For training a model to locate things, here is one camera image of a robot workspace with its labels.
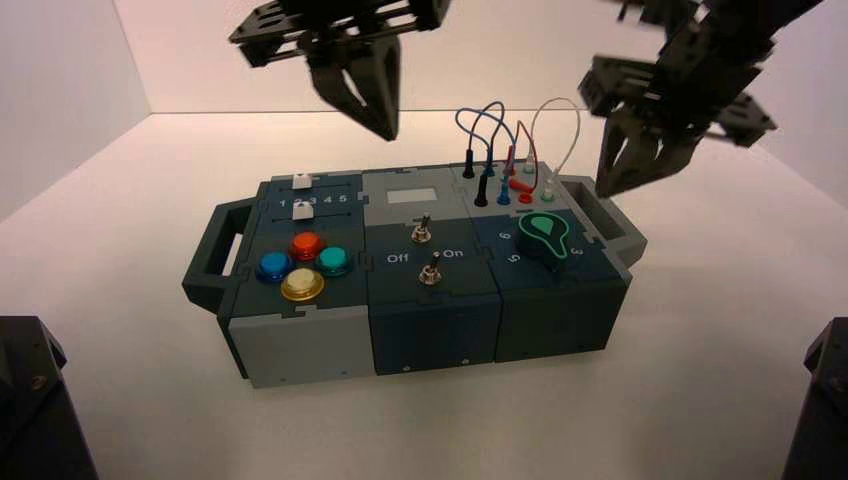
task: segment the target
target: floor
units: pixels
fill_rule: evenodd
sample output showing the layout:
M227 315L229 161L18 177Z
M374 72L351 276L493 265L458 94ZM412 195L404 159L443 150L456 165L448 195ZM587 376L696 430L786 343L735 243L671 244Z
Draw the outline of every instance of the floor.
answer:
M573 112L543 117L556 164ZM648 238L601 352L254 390L180 282L216 204L272 175L457 162L451 113L385 143L335 113L153 115L0 223L0 305L62 342L102 478L777 478L804 352L848 312L848 211L704 142L616 197ZM529 119L514 113L513 120ZM565 172L593 175L584 119Z

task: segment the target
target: blue plug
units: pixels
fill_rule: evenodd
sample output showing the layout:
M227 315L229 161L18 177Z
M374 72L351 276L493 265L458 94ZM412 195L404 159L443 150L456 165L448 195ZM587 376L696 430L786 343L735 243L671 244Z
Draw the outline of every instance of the blue plug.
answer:
M492 163L495 161L495 152L494 149L490 148L486 151L486 170L483 172L483 175L487 177L495 176L495 169L492 168Z
M501 194L498 195L498 205L509 205L511 203L509 199L509 175L504 175L504 179L501 181Z

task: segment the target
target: black plug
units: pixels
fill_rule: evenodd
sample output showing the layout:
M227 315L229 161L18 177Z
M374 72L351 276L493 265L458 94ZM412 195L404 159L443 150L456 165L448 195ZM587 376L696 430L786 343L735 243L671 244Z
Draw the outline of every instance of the black plug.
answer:
M480 186L477 187L477 198L474 199L474 205L485 207L489 204L486 199L486 186L489 184L489 176L486 174L480 175Z
M474 150L470 148L465 151L465 171L462 172L465 178L474 178Z

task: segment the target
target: cable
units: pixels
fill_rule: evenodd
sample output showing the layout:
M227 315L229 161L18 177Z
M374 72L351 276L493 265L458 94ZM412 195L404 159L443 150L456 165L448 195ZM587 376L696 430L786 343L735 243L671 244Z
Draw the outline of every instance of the cable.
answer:
M577 146L577 140L580 139L580 121L581 121L580 120L580 107L578 107L577 104L574 103L574 101L572 101L570 98L566 98L566 97L554 97L554 98L546 101L545 103L543 103L542 106L540 106L539 109L536 110L536 114L533 115L533 122L530 124L530 137L536 138L534 135L536 134L536 120L539 118L539 114L542 113L542 111L545 109L545 107L547 107L548 105L550 105L551 103L554 103L556 101L567 102L572 107L574 107L574 113L575 113L575 115L577 115L577 129L574 131L574 140L571 142L571 146L568 148L568 153L565 154L565 157L563 157L562 162L560 162L560 164L557 166L557 168L554 169L554 176L559 175L559 172L562 171L562 167L565 166L565 162L568 161L568 159L571 157L572 152L574 152L574 147Z
M536 151L536 142L533 140L533 135L527 131L527 127L521 120L518 121L518 126L515 128L516 132L519 130L522 130L527 135L527 139L530 141L530 152L533 154L533 161L536 163L536 178L533 180L533 188L530 190L530 193L533 193L539 185L539 154Z
M498 135L498 130L500 130L501 127L504 126L503 119L506 116L506 107L504 106L503 102L501 102L500 100L495 100L494 102L483 107L483 110L481 110L480 114L477 115L477 118L474 119L474 124L471 125L471 131L472 132L477 131L477 123L480 122L480 119L483 117L483 113L488 112L489 109L492 108L492 107L501 107L501 118L498 121L498 126L495 127L495 131L492 132L492 138L489 140L489 146L494 148L495 137L497 137L497 135ZM471 137L468 137L468 148L471 148Z
M478 138L478 139L479 139L479 138L481 138L479 135L477 135L476 133L473 133L473 131L472 131L472 130L469 130L469 129L465 126L465 125L463 125L463 124L462 124L462 122L460 122L460 121L459 121L459 116L460 116L461 114L463 114L463 113L467 113L467 112L470 112L470 113L476 113L476 114L478 115L478 117L479 117L479 116L483 116L483 117L487 117L487 118L490 118L490 119L492 119L492 120L494 120L494 121L498 122L499 126L503 127L504 132L506 132L507 136L509 137L509 141L510 141L513 145L515 145L515 135L512 133L512 130L510 130L510 128L506 125L506 123L504 123L504 121L503 121L503 120L501 120L501 119L499 119L498 117L496 117L496 116L492 115L491 113L484 112L484 111L482 111L482 110L477 110L477 109L474 109L474 108L463 107L463 108L460 108L459 110L457 110L457 111L456 111L456 115L454 116L454 119L456 120L456 124L459 126L459 128L460 128L460 129L462 129L462 131L463 131L463 132L465 132L465 133L467 133L467 134L469 134L469 135L474 135L474 136L475 136L476 138ZM486 145L487 145L490 149L491 149L491 148L492 148L492 146L493 146L493 145L489 144L488 142L486 142Z
M577 115L577 129L574 131L574 140L571 142L571 146L568 148L568 152L565 154L565 157L563 157L562 161L559 163L559 165L557 165L557 168L554 169L551 176L548 177L548 180L545 182L545 189L542 191L542 200L546 202L551 202L554 200L554 181L557 175L559 175L559 173L562 171L562 168L565 166L565 162L567 162L568 159L571 158L571 154L574 152L574 147L577 146L577 140L580 139L580 107L578 107L573 100L567 97L554 97L543 103L539 107L539 109L536 110L536 114L533 115L533 122L530 124L530 136L535 138L534 135L536 133L536 120L539 118L539 114L542 113L545 107L556 101L566 102L574 108L574 114Z
M469 140L468 140L468 149L469 149L469 150L471 150L471 138L472 138L472 137L473 137L473 138L476 138L477 140L480 140L481 142L483 142L483 145L485 145L485 146L486 146L486 149L487 149L487 150L488 150L488 149L490 149L490 148L492 148L492 147L489 145L489 142L487 142L485 138L483 138L483 137L481 137L480 135L478 135L478 134L476 134L476 133L472 132L471 130L469 130L469 129L465 128L465 125L463 125L463 124L459 121L459 115L460 115L461 113L463 113L462 109L457 110L457 111L456 111L456 115L454 115L454 116L453 116L453 120L454 120L454 122L456 122L456 126L458 126L458 127L460 128L460 130L462 130L463 132L465 132L465 133L467 133L467 134L469 135L469 136L468 136L468 139L469 139Z

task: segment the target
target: off label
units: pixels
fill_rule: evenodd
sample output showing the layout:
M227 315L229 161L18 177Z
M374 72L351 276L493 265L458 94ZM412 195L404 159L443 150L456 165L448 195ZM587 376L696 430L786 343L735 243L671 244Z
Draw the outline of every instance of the off label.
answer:
M389 263L406 263L409 261L408 253L393 253L386 257L386 261Z
M439 252L442 254L442 258L461 258L465 256L465 252L462 250L453 250L453 249L445 249ZM386 262L388 263L408 263L409 262L409 253L391 253L386 256Z

